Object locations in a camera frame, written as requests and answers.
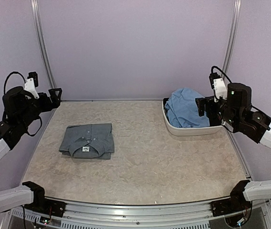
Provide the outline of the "grey long sleeve shirt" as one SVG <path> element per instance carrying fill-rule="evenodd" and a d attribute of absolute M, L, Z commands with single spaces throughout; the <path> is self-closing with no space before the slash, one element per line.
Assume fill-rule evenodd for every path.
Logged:
<path fill-rule="evenodd" d="M 68 126 L 59 152 L 72 158 L 111 159 L 111 155 L 115 152 L 112 124 Z"/>

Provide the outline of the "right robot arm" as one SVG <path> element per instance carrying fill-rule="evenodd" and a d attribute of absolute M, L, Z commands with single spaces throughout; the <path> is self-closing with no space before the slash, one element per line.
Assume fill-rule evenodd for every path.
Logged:
<path fill-rule="evenodd" d="M 225 85 L 214 80 L 214 96 L 196 98 L 199 116 L 211 114 L 257 144 L 271 149 L 271 117 L 251 104 L 251 88 L 242 83 Z M 240 181 L 231 191 L 226 207 L 236 212 L 245 202 L 271 199 L 271 180 Z"/>

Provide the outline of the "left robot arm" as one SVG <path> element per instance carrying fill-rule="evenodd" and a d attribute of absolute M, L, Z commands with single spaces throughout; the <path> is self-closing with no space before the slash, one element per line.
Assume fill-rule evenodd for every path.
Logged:
<path fill-rule="evenodd" d="M 42 120 L 41 113 L 60 106 L 61 94 L 62 89 L 55 88 L 50 89 L 48 94 L 38 93 L 38 97 L 35 97 L 21 86 L 4 93 L 4 112 L 0 121 L 0 160 L 17 145 L 24 134 L 29 134 L 28 128 L 32 122 Z M 31 181 L 0 191 L 0 213 L 21 205 L 28 205 L 39 212 L 45 212 L 50 207 L 44 188 Z"/>

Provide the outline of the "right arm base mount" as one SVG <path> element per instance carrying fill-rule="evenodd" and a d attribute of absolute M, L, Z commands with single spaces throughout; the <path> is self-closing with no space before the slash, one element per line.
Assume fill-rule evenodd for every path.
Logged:
<path fill-rule="evenodd" d="M 211 211 L 214 217 L 224 216 L 236 212 L 240 212 L 252 207 L 250 201 L 241 201 L 225 198 L 211 202 Z"/>

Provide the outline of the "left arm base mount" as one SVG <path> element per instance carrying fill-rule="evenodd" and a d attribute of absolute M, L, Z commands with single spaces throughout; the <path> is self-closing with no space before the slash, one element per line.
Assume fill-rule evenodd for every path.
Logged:
<path fill-rule="evenodd" d="M 51 217 L 56 216 L 62 218 L 66 205 L 67 204 L 65 202 L 46 198 L 42 203 L 39 204 L 26 204 L 25 209 L 49 215 Z"/>

